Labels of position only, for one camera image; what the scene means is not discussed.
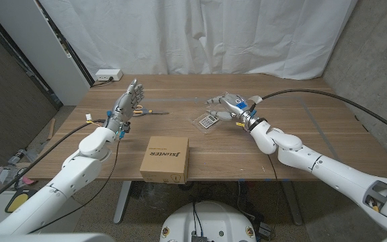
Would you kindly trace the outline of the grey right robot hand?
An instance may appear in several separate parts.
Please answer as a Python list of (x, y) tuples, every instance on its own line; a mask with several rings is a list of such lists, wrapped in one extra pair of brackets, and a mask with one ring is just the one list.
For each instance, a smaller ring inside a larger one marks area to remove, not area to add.
[(210, 115), (217, 117), (220, 120), (232, 120), (233, 118), (237, 118), (241, 122), (246, 122), (248, 119), (249, 106), (247, 101), (239, 95), (225, 93), (208, 99), (206, 103), (220, 104), (226, 109), (225, 111), (208, 110)]

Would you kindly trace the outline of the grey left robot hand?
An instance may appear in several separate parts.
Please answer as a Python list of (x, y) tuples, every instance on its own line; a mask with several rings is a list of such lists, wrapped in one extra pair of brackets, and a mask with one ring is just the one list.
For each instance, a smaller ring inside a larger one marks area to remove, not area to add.
[(134, 79), (115, 102), (112, 108), (112, 114), (105, 121), (103, 127), (119, 131), (120, 127), (127, 123), (134, 114), (135, 107), (144, 99), (144, 87), (137, 79)]

